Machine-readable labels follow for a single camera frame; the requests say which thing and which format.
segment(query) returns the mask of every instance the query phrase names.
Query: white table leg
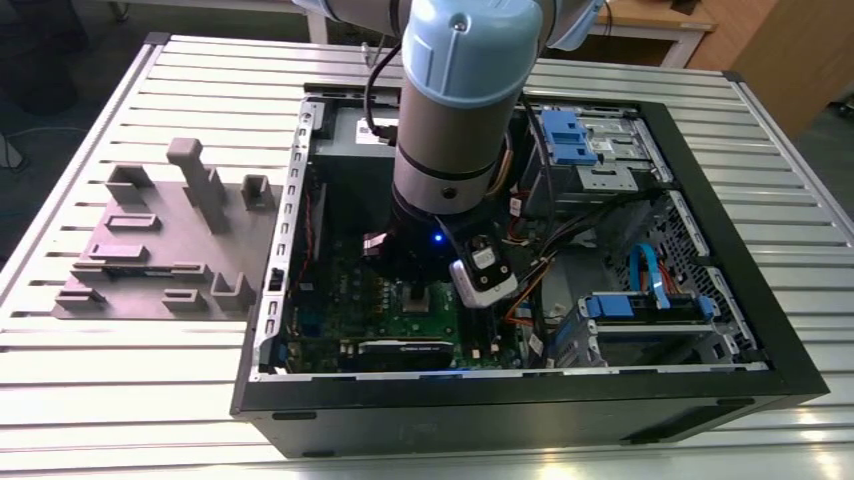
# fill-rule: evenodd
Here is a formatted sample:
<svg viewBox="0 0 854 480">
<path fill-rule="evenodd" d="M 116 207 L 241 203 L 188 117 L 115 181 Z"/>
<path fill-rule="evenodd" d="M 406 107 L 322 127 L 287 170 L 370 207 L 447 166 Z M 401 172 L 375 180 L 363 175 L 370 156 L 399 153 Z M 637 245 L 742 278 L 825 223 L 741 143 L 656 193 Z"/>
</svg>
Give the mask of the white table leg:
<svg viewBox="0 0 854 480">
<path fill-rule="evenodd" d="M 694 30 L 681 31 L 680 39 L 670 47 L 668 56 L 662 62 L 665 68 L 685 68 L 692 60 L 692 55 L 697 50 L 701 40 L 704 39 L 705 32 Z"/>
<path fill-rule="evenodd" d="M 16 168 L 22 162 L 24 161 L 24 157 L 18 153 L 15 147 L 11 143 L 7 143 L 7 139 L 0 134 L 0 169 L 2 168 Z"/>
<path fill-rule="evenodd" d="M 326 45 L 330 43 L 330 32 L 326 27 L 326 17 L 317 13 L 306 12 L 309 20 L 309 38 L 311 43 Z"/>
</svg>

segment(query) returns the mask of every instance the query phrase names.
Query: slotted aluminum table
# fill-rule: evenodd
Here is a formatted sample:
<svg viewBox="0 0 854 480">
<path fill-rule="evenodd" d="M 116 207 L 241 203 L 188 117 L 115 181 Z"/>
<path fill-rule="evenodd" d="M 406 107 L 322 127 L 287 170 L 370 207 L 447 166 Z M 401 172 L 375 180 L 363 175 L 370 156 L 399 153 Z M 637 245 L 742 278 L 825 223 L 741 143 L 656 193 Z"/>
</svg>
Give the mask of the slotted aluminum table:
<svg viewBox="0 0 854 480">
<path fill-rule="evenodd" d="M 833 390 L 800 409 L 753 415 L 669 447 L 286 461 L 229 415 L 243 322 L 52 318 L 110 200 L 114 164 L 179 181 L 166 146 L 196 137 L 223 181 L 259 173 L 282 184 L 303 85 L 366 81 L 358 48 L 159 38 L 136 56 L 0 275 L 0 471 L 491 480 L 841 479 L 854 471 L 852 223 L 753 94 L 718 73 L 542 61 L 527 90 L 670 107 Z M 402 73 L 393 64 L 381 83 L 398 85 Z"/>
</svg>

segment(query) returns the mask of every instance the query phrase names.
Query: cable connector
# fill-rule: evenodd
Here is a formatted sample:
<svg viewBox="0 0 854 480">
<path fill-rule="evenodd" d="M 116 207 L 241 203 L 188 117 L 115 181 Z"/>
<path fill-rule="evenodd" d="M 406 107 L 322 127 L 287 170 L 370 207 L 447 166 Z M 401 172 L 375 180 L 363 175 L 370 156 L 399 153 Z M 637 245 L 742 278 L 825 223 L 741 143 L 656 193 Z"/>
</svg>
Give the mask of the cable connector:
<svg viewBox="0 0 854 480">
<path fill-rule="evenodd" d="M 395 147 L 398 145 L 398 126 L 397 125 L 377 126 L 371 133 L 374 133 L 374 135 L 379 137 L 381 142 L 383 142 L 390 147 Z"/>
</svg>

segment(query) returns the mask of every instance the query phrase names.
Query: floor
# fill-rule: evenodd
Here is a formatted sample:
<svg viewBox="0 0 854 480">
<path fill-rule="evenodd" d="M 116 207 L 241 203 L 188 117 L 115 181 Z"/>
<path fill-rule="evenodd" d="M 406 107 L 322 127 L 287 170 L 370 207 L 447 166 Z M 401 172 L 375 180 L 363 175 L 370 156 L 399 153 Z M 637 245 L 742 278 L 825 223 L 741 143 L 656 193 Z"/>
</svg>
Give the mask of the floor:
<svg viewBox="0 0 854 480">
<path fill-rule="evenodd" d="M 0 96 L 0 131 L 12 133 L 38 127 L 87 129 L 151 31 L 265 40 L 307 41 L 309 29 L 299 15 L 200 10 L 134 5 L 131 19 L 116 24 L 107 4 L 75 2 L 91 48 L 67 56 L 79 88 L 78 105 L 60 115 L 27 115 Z M 365 32 L 330 25 L 335 43 L 358 44 Z M 31 163 L 20 174 L 0 169 L 0 266 L 50 194 L 83 139 L 74 130 L 40 130 L 12 140 Z M 854 119 L 842 119 L 829 109 L 797 140 L 813 169 L 850 216 L 854 216 Z"/>
</svg>

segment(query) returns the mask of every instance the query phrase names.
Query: wooden cabinet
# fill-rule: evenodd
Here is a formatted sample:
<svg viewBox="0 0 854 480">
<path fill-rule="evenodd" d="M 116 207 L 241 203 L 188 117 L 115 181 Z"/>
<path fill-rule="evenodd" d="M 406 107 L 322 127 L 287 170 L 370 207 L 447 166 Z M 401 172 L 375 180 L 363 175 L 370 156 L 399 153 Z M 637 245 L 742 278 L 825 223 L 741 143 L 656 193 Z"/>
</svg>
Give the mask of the wooden cabinet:
<svg viewBox="0 0 854 480">
<path fill-rule="evenodd" d="M 689 68 L 742 74 L 797 136 L 854 81 L 854 1 L 704 0 L 718 21 Z"/>
</svg>

